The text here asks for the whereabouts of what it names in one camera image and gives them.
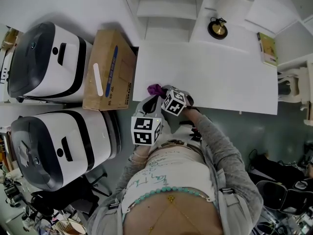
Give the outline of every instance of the white chair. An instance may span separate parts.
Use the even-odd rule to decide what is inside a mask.
[[[299,69],[291,69],[286,72],[277,75],[278,78],[282,78],[278,83],[283,83],[288,81],[290,86],[289,95],[278,95],[278,101],[288,102],[288,103],[299,103],[302,102],[304,106],[301,107],[303,110],[308,102],[310,101],[310,79],[309,70],[306,67],[301,67]]]

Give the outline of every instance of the shelf compartment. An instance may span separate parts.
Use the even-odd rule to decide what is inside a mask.
[[[148,19],[145,40],[189,42],[195,20],[151,17]]]
[[[196,0],[140,0],[138,17],[197,19]]]

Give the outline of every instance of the cardboard box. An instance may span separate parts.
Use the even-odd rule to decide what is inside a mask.
[[[136,56],[118,30],[99,30],[92,47],[83,108],[127,109]]]

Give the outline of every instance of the blue label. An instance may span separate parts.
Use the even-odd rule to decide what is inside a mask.
[[[115,46],[114,54],[113,54],[113,58],[111,62],[111,67],[110,67],[110,74],[109,74],[108,82],[107,82],[106,97],[110,95],[110,89],[111,89],[111,83],[113,79],[113,72],[114,72],[114,67],[116,63],[117,53],[118,53],[118,46]]]

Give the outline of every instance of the yellow book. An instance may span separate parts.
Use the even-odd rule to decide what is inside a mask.
[[[276,47],[275,40],[261,32],[257,33],[260,49],[261,49],[261,57],[262,62],[277,67],[277,55],[276,55]]]

